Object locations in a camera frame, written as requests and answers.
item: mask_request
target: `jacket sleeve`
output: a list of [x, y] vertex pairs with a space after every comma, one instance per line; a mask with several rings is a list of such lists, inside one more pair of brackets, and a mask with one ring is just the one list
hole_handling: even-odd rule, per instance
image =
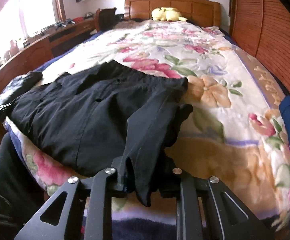
[[13, 78], [0, 94], [0, 105], [11, 103], [15, 98], [23, 95], [35, 86], [42, 77], [42, 72], [29, 71], [25, 75]]
[[127, 120], [123, 158], [130, 163], [135, 191], [144, 206], [150, 206], [150, 193], [157, 160], [166, 147], [172, 146], [181, 123], [193, 111], [191, 105], [179, 106], [184, 91], [161, 91]]

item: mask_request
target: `dark blue bed sheet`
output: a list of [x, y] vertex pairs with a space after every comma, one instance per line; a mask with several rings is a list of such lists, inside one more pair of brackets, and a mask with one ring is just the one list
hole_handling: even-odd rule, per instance
[[[87, 39], [86, 41], [82, 42], [82, 43], [85, 43], [85, 42], [88, 42], [88, 41], [92, 41], [92, 40], [95, 40], [98, 36], [100, 36], [101, 34], [103, 34], [104, 32], [103, 31], [99, 31], [97, 33], [95, 33], [94, 35], [92, 35], [89, 39]], [[36, 70], [34, 71], [40, 71], [42, 72], [43, 70], [45, 70], [49, 65], [51, 65], [52, 63], [54, 63], [55, 61], [59, 60], [60, 58], [64, 57], [65, 55], [71, 53], [74, 49], [76, 49], [79, 45], [76, 45], [74, 48], [70, 49], [69, 51], [65, 52], [64, 54], [58, 56], [58, 57], [55, 57], [51, 60], [49, 60], [48, 62], [44, 63], [42, 66], [39, 66]]]

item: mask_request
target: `wooden chair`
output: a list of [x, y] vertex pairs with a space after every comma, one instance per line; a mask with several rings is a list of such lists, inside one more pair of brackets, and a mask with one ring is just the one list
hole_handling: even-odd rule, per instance
[[116, 8], [98, 9], [95, 14], [95, 29], [97, 32], [110, 29], [115, 24]]

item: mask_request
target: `black jacket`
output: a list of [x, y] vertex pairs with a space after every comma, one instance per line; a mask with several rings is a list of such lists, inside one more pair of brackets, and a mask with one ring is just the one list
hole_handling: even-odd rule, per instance
[[187, 79], [146, 75], [115, 61], [35, 87], [14, 101], [10, 119], [43, 152], [83, 176], [124, 155], [135, 190], [150, 205], [152, 175], [191, 105], [178, 102]]
[[29, 91], [43, 77], [42, 72], [33, 72], [20, 75], [11, 80], [0, 94], [0, 105], [11, 103], [15, 98]]

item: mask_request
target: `wooden headboard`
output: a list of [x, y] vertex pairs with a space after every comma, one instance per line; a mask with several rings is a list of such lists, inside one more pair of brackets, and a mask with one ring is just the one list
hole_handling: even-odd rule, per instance
[[125, 0], [125, 19], [151, 19], [155, 8], [175, 7], [201, 27], [220, 26], [220, 4], [208, 0]]

